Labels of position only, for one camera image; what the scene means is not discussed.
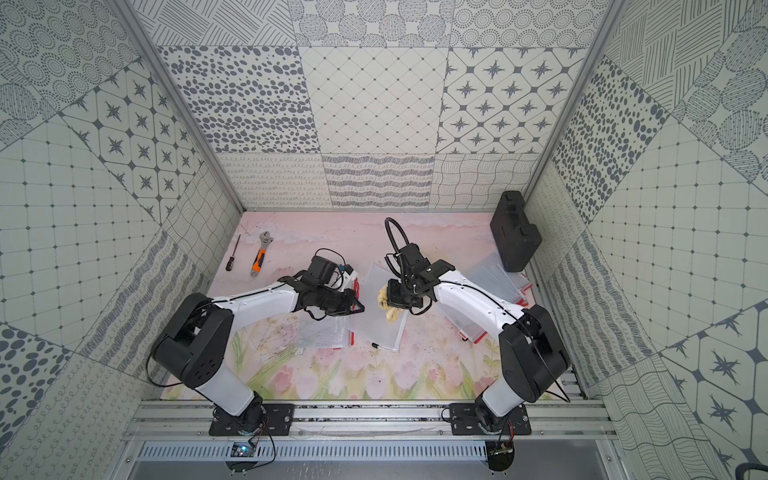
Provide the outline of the yellow microfiber cloth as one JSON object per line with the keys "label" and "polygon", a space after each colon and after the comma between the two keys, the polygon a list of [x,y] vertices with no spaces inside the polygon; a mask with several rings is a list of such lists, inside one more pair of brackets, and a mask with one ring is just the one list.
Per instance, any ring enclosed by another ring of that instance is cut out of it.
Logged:
{"label": "yellow microfiber cloth", "polygon": [[379,308],[384,311],[388,323],[395,323],[401,316],[402,309],[392,306],[388,300],[388,287],[383,286],[377,296]]}

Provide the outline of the clear mesh document bag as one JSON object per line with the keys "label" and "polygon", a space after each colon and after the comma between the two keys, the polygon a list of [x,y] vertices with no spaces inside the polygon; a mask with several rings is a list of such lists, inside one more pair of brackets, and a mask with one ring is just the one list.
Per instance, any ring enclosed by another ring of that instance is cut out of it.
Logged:
{"label": "clear mesh document bag", "polygon": [[347,328],[361,342],[375,344],[379,349],[397,352],[405,330],[408,312],[390,309],[386,303],[386,290],[395,276],[387,269],[373,263],[360,282],[359,301],[364,312],[351,315]]}
{"label": "clear mesh document bag", "polygon": [[[498,253],[491,253],[467,269],[463,269],[461,273],[478,287],[506,301],[522,307],[530,307],[534,303],[532,284],[528,277],[521,272],[507,272],[503,268]],[[464,340],[477,344],[487,334],[479,325],[455,308],[445,304],[439,304],[438,308],[461,332]]]}

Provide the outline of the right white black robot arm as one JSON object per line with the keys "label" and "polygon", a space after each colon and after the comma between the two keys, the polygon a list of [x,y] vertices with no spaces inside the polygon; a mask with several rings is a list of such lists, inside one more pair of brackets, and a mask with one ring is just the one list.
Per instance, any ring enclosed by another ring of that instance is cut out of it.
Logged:
{"label": "right white black robot arm", "polygon": [[538,401],[571,366],[550,313],[539,305],[524,308],[506,301],[452,264],[428,260],[395,219],[387,217],[384,226],[393,248],[385,262],[395,275],[387,285],[388,306],[421,315],[442,304],[498,338],[501,373],[478,394],[475,411],[485,431],[500,432],[512,410]]}

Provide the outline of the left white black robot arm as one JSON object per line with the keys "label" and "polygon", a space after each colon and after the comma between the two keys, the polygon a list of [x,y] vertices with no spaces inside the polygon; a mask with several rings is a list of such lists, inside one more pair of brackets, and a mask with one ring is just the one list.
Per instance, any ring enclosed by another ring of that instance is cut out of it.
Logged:
{"label": "left white black robot arm", "polygon": [[210,400],[217,414],[252,432],[262,424],[263,399],[225,365],[233,335],[276,315],[305,312],[315,321],[360,314],[357,272],[315,255],[307,269],[230,297],[187,296],[149,351],[180,383]]}

